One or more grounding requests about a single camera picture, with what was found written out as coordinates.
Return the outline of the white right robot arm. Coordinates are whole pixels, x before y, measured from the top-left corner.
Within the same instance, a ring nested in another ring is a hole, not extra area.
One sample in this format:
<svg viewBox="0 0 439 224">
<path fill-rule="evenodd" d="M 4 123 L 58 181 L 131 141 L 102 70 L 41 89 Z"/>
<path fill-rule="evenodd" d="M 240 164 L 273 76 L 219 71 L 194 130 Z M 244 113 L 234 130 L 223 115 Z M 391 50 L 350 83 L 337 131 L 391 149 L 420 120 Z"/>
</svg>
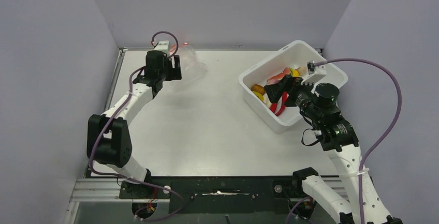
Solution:
<svg viewBox="0 0 439 224">
<path fill-rule="evenodd" d="M 298 107 L 309 119 L 317 142 L 334 164 L 346 190 L 344 199 L 329 187 L 313 168 L 295 171 L 291 189 L 295 195 L 313 198 L 336 223 L 402 223 L 390 214 L 378 196 L 368 169 L 361 165 L 361 149 L 351 124 L 336 106 L 339 88 L 330 83 L 304 83 L 285 76 L 281 94 L 287 107 Z"/>
</svg>

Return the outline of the clear zip top bag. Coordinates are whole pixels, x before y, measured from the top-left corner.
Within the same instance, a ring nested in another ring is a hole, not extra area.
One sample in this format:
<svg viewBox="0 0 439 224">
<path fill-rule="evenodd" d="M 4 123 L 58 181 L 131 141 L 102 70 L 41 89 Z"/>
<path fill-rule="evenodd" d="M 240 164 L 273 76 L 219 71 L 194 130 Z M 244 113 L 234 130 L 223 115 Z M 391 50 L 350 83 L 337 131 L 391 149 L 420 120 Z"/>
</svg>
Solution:
<svg viewBox="0 0 439 224">
<path fill-rule="evenodd" d="M 198 59 L 196 51 L 189 43 L 179 44 L 177 55 L 180 56 L 182 83 L 195 81 L 207 73 L 206 64 Z"/>
</svg>

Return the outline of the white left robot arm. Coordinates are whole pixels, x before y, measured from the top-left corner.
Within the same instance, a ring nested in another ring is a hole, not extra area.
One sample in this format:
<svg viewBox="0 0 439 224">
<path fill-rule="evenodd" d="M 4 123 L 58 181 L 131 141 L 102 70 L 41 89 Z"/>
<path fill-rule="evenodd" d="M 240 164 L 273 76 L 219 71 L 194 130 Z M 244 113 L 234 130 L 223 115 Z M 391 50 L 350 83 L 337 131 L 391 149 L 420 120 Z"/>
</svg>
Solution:
<svg viewBox="0 0 439 224">
<path fill-rule="evenodd" d="M 273 132 L 243 100 L 238 76 L 261 62 L 266 51 L 198 51 L 207 73 L 185 85 L 165 82 L 157 96 L 143 84 L 89 120 L 98 147 L 94 169 L 127 179 L 142 198 L 159 187 L 161 198 L 207 193 L 249 194 L 292 175 L 287 136 Z"/>
</svg>

